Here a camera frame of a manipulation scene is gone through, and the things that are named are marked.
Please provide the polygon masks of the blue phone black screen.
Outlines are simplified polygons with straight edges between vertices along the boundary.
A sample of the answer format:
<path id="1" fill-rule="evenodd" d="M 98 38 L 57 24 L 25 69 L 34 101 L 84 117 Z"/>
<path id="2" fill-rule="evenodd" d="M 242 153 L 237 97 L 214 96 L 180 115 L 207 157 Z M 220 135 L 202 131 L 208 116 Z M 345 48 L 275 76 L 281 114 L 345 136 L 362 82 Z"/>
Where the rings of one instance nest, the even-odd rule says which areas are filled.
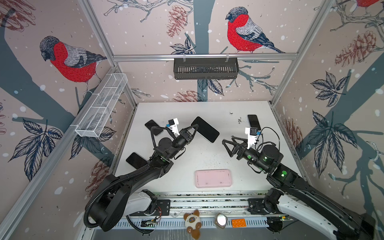
<path id="1" fill-rule="evenodd" d="M 201 117 L 196 117 L 191 123 L 191 126 L 193 125 L 198 125 L 197 132 L 200 135 L 202 135 L 206 140 L 208 140 L 210 143 L 214 143 L 220 135 L 218 130 L 212 127 L 209 123 L 207 123 Z"/>

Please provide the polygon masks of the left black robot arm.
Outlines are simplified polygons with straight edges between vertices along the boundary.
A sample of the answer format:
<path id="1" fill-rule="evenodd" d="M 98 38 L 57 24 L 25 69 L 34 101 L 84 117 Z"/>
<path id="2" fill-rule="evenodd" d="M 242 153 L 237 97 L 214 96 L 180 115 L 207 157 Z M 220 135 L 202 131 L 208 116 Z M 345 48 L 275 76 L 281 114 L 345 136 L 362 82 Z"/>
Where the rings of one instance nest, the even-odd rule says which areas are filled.
<path id="1" fill-rule="evenodd" d="M 154 152 L 148 163 L 131 173 L 104 178 L 85 206 L 84 224 L 87 228 L 111 230 L 122 218 L 129 197 L 147 183 L 161 178 L 173 166 L 172 159 L 194 139 L 199 125 L 181 129 L 176 136 L 168 127 L 152 127 Z"/>

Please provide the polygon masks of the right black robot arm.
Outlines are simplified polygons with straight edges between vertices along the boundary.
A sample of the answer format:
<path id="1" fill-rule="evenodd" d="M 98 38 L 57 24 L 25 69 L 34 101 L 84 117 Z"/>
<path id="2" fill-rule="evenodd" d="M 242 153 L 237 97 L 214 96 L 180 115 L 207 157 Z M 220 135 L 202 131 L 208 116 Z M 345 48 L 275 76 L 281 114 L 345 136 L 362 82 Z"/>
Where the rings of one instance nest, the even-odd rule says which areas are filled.
<path id="1" fill-rule="evenodd" d="M 272 185 L 262 203 L 251 208 L 259 214 L 280 212 L 319 231 L 330 240 L 372 240 L 375 219 L 368 214 L 357 214 L 331 200 L 295 171 L 281 163 L 280 145 L 257 142 L 263 139 L 256 128 L 246 128 L 246 139 L 231 137 L 223 140 L 230 157 L 246 160 L 257 174 L 266 174 Z"/>

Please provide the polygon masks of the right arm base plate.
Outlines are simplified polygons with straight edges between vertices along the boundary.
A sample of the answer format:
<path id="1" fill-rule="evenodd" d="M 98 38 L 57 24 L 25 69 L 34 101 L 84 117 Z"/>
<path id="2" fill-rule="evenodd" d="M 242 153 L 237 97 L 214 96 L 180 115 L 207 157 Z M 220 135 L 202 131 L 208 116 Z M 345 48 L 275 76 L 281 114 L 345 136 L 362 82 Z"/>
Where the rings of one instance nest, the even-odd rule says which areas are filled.
<path id="1" fill-rule="evenodd" d="M 275 207 L 274 209 L 272 210 L 268 210 L 266 207 L 265 207 L 265 204 L 264 204 L 264 199 L 261 199 L 261 198 L 251 198 L 251 199 L 248 199 L 248 208 L 247 208 L 247 211 L 251 214 L 251 215 L 262 215 L 262 216 L 265 216 L 265 215 L 279 215 L 279 216 L 285 216 L 286 214 L 283 214 L 282 212 L 280 212 L 277 207 Z"/>

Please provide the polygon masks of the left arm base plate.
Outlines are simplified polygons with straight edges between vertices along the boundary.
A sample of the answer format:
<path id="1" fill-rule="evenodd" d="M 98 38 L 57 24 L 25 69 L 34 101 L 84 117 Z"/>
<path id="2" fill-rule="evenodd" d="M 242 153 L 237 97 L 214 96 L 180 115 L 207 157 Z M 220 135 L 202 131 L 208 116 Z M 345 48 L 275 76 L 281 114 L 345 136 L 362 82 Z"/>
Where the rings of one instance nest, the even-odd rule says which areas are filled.
<path id="1" fill-rule="evenodd" d="M 130 214 L 130 217 L 152 217 L 152 216 L 169 216 L 171 209 L 170 200 L 157 200 L 156 206 L 153 211 L 150 213 L 150 210 L 145 210 L 144 212 L 136 212 Z"/>

